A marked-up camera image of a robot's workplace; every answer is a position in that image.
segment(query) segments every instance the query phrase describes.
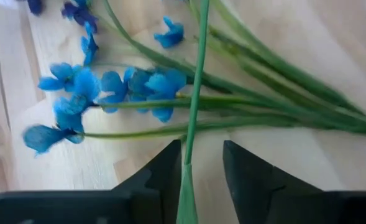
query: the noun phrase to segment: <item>black plastic piece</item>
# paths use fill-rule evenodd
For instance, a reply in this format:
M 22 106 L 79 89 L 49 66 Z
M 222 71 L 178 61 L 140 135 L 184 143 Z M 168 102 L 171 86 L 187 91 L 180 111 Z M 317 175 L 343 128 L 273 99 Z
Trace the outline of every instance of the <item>black plastic piece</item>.
M 0 224 L 174 224 L 180 182 L 181 142 L 174 140 L 112 190 L 1 193 Z
M 323 192 L 232 141 L 223 161 L 239 223 L 366 223 L 366 192 Z

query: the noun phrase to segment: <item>green stem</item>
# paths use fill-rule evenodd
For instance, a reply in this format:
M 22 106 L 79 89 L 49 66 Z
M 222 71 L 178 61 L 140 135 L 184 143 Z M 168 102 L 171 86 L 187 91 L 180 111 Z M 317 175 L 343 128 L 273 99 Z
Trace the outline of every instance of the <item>green stem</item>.
M 143 101 L 135 103 L 100 103 L 98 106 L 105 108 L 163 108 L 163 107 L 176 107 L 176 108 L 189 108 L 191 103 L 191 97 L 181 96 L 175 100 L 153 100 L 153 101 Z M 250 101 L 245 98 L 240 98 L 238 96 L 200 96 L 199 97 L 199 107 L 200 108 L 220 108 L 229 109 L 231 105 L 246 105 L 253 106 L 256 108 L 268 109 L 259 104 L 256 101 Z
M 196 123 L 197 132 L 218 130 L 224 128 L 239 128 L 244 126 L 295 127 L 300 126 L 300 124 L 295 119 L 279 115 L 258 115 L 251 117 L 224 118 L 223 120 L 219 119 L 211 121 L 198 121 Z M 134 133 L 81 133 L 81 135 L 85 137 L 101 139 L 153 138 L 161 136 L 171 136 L 176 134 L 186 134 L 187 129 L 188 124 L 183 123 Z
M 188 123 L 187 148 L 185 151 L 184 165 L 191 164 L 196 129 L 196 118 L 198 115 L 199 93 L 201 92 L 203 65 L 206 56 L 206 31 L 208 27 L 209 0 L 202 0 L 201 2 L 198 59 L 196 62 L 196 71 L 194 76 L 193 96 L 191 98 L 190 120 Z

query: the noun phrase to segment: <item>long green stem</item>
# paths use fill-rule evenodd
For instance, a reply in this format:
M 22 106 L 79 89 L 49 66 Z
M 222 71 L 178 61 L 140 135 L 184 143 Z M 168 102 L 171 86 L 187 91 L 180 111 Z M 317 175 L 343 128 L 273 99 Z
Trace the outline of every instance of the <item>long green stem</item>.
M 273 126 L 273 127 L 295 127 L 301 126 L 295 119 L 279 115 L 258 115 L 248 117 L 224 118 L 223 120 L 198 121 L 196 123 L 197 132 L 218 130 L 224 128 L 239 128 L 244 126 Z M 134 133 L 81 133 L 85 137 L 101 139 L 128 139 L 128 138 L 153 138 L 161 136 L 171 136 L 176 134 L 186 134 L 188 123 L 169 125 L 158 129 L 139 131 Z

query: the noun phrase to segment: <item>iris flower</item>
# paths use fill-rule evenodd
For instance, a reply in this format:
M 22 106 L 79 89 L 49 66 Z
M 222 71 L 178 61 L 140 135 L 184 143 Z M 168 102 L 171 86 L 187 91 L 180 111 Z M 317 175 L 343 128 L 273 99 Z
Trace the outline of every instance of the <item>iris flower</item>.
M 74 74 L 81 70 L 80 65 L 72 67 L 67 63 L 53 64 L 50 66 L 50 72 L 56 77 L 42 77 L 39 80 L 38 87 L 41 90 L 55 91 L 65 89 L 71 92 L 74 89 Z
M 67 17 L 69 20 L 74 19 L 81 26 L 85 26 L 85 23 L 88 23 L 93 32 L 97 33 L 97 18 L 90 14 L 89 8 L 84 1 L 80 0 L 76 2 L 78 6 L 75 6 L 71 2 L 64 3 L 64 8 L 61 11 L 63 17 Z
M 165 73 L 153 74 L 145 83 L 145 86 L 154 91 L 147 100 L 172 100 L 176 94 L 186 85 L 186 75 L 176 69 L 168 69 Z M 173 114 L 173 108 L 154 108 L 152 114 L 161 122 L 169 121 Z
M 120 103 L 124 101 L 127 93 L 127 82 L 122 82 L 117 72 L 110 71 L 104 73 L 101 79 L 101 90 L 112 94 L 101 98 L 98 103 Z M 105 108 L 106 113 L 114 113 L 117 108 Z
M 94 56 L 96 55 L 98 46 L 94 41 L 93 30 L 88 23 L 85 24 L 85 29 L 86 33 L 88 34 L 88 38 L 86 37 L 81 38 L 81 48 L 82 51 L 85 53 L 85 60 L 83 62 L 83 65 L 89 65 L 93 61 Z
M 163 48 L 167 49 L 176 46 L 184 39 L 184 27 L 179 22 L 173 23 L 167 16 L 163 17 L 163 21 L 169 27 L 169 31 L 165 34 L 154 34 L 153 37 L 160 42 Z

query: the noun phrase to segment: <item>wooden table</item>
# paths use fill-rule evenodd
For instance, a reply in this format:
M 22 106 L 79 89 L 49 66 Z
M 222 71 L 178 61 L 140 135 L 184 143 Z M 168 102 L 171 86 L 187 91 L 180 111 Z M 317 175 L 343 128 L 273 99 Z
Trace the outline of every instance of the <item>wooden table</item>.
M 40 17 L 29 14 L 26 2 L 0 0 L 0 191 L 35 189 L 110 189 L 146 163 L 173 138 L 141 141 L 62 142 L 34 158 L 22 142 L 31 124 L 54 123 L 52 102 L 64 93 L 37 89 L 50 63 L 81 63 L 84 31 L 60 15 L 62 1 L 43 0 Z M 128 32 L 167 55 L 194 62 L 190 42 L 198 27 L 181 1 L 111 1 Z M 290 62 L 315 74 L 366 110 L 366 0 L 230 0 L 240 18 L 269 47 Z M 106 17 L 98 1 L 98 12 Z M 153 40 L 163 32 L 162 16 L 185 24 L 187 41 L 165 51 Z M 212 24 L 222 25 L 211 12 Z M 96 36 L 98 60 L 148 66 L 140 57 L 115 53 L 124 46 L 101 27 Z M 110 68 L 99 67 L 102 74 Z M 206 70 L 256 90 L 270 92 L 233 64 L 208 55 Z M 187 120 L 178 110 L 172 122 Z M 162 124 L 134 110 L 84 115 L 90 132 L 128 132 Z M 231 139 L 275 166 L 324 190 L 366 189 L 366 138 L 305 128 L 246 128 L 199 134 L 194 144 L 193 178 L 200 223 L 237 223 L 224 179 L 222 142 Z

